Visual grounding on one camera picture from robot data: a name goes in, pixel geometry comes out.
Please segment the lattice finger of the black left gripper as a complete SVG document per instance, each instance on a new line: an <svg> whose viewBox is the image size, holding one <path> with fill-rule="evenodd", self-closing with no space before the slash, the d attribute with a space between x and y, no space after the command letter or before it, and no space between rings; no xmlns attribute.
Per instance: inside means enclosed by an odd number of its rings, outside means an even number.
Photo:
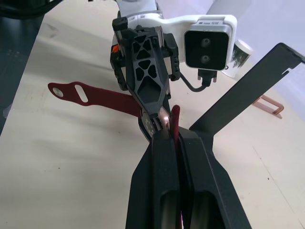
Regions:
<svg viewBox="0 0 305 229"><path fill-rule="evenodd" d="M169 86L157 34L139 33L132 39L129 55L129 91L149 115L157 115Z"/></svg>

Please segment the dotted-pad finger of the black left gripper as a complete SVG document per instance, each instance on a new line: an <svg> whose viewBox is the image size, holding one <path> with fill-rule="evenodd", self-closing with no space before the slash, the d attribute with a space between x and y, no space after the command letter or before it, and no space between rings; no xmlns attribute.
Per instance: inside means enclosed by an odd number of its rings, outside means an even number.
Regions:
<svg viewBox="0 0 305 229"><path fill-rule="evenodd" d="M145 111L141 112L141 117L139 118L139 127L145 138L148 141L151 141L152 136L155 133L155 127L153 126L153 121Z"/></svg>

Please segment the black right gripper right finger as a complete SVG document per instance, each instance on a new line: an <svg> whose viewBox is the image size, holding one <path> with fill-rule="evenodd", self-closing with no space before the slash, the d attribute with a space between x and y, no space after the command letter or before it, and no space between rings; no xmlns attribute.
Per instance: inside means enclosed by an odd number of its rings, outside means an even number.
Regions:
<svg viewBox="0 0 305 229"><path fill-rule="evenodd" d="M251 225L226 170L196 132L179 129L183 226L249 229Z"/></svg>

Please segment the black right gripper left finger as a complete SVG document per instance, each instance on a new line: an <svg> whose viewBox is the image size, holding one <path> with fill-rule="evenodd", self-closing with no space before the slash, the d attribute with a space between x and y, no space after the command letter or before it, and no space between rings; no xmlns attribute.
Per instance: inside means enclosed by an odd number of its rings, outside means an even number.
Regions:
<svg viewBox="0 0 305 229"><path fill-rule="evenodd" d="M174 141L155 133L131 180L127 229L179 229L180 184Z"/></svg>

